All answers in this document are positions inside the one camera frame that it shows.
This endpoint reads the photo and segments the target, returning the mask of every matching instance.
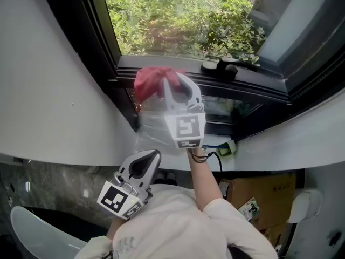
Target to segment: toilet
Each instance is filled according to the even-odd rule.
[[[73,259],[86,245],[21,206],[12,208],[11,223],[21,243],[38,259]]]

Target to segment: window handle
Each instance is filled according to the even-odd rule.
[[[258,71],[258,68],[255,65],[235,58],[221,58],[217,64],[217,69],[224,70],[229,64],[248,68],[254,72]]]
[[[236,66],[248,68],[254,72],[258,71],[256,66],[234,58],[221,58],[217,63],[202,62],[201,70],[206,74],[211,74],[215,77],[220,77],[226,80],[234,80],[238,72]]]

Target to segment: foliage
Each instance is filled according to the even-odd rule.
[[[265,41],[246,0],[106,0],[123,54],[197,59],[222,56],[255,64]]]

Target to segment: red cloth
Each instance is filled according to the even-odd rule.
[[[176,72],[185,73],[184,70],[174,70],[170,66],[146,66],[140,69],[134,81],[134,93],[137,101],[141,104],[155,93],[159,97],[164,96],[161,87],[164,78],[168,79],[172,87],[179,87],[180,82]]]

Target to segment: marble floor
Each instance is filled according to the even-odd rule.
[[[14,206],[67,212],[108,228],[113,215],[99,206],[96,201],[105,181],[111,180],[118,169],[118,167],[60,165],[33,160],[24,160],[22,166],[0,164],[3,184],[0,185],[1,221],[19,247],[20,243],[14,236],[10,224],[10,212]],[[177,171],[175,174],[180,186],[192,188],[190,172]]]

